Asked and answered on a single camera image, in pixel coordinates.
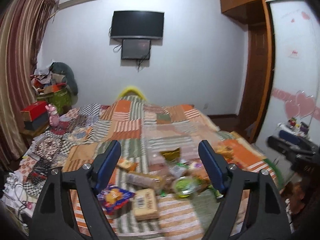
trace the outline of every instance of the blue chip bag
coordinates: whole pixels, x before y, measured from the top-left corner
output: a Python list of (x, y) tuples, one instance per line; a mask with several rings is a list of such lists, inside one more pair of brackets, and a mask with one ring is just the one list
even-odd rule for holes
[(133, 192), (109, 184), (97, 195), (97, 198), (106, 208), (107, 214), (112, 215), (115, 210), (127, 204), (129, 199), (133, 198), (134, 195), (135, 193)]

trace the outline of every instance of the black box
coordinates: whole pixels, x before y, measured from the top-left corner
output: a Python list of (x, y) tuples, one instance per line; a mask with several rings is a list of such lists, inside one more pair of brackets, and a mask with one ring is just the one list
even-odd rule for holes
[(49, 120), (48, 112), (45, 112), (34, 119), (32, 122), (24, 121), (24, 126), (26, 130), (35, 131), (42, 125), (44, 125)]

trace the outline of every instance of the baseboard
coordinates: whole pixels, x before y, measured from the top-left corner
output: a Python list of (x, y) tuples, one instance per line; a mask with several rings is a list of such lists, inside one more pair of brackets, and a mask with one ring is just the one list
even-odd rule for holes
[(218, 119), (218, 118), (237, 118), (236, 114), (209, 114), (208, 117), (210, 119)]

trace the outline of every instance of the wooden side table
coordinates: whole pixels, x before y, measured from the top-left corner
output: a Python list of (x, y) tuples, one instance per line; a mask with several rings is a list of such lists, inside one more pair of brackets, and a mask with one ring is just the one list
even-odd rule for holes
[(26, 130), (26, 129), (23, 129), (20, 131), (23, 142), (27, 148), (31, 146), (33, 138), (42, 134), (45, 131), (45, 129), (48, 127), (48, 125), (49, 125), (49, 120), (35, 131)]

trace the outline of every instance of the screw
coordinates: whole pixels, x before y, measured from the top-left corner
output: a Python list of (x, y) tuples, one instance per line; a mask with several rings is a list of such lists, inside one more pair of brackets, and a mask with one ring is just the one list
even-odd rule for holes
[(91, 164), (90, 164), (90, 163), (85, 163), (85, 164), (82, 165), (82, 168), (83, 168), (84, 170), (88, 170), (88, 169), (91, 168)]
[(235, 165), (234, 163), (229, 164), (229, 169), (234, 171), (237, 168), (237, 165)]
[(59, 173), (59, 170), (58, 169), (53, 169), (52, 171), (51, 171), (51, 174), (52, 175), (57, 175)]
[(268, 174), (269, 174), (269, 171), (267, 171), (266, 169), (262, 169), (262, 170), (261, 170), (261, 173), (262, 173), (263, 175), (268, 175)]

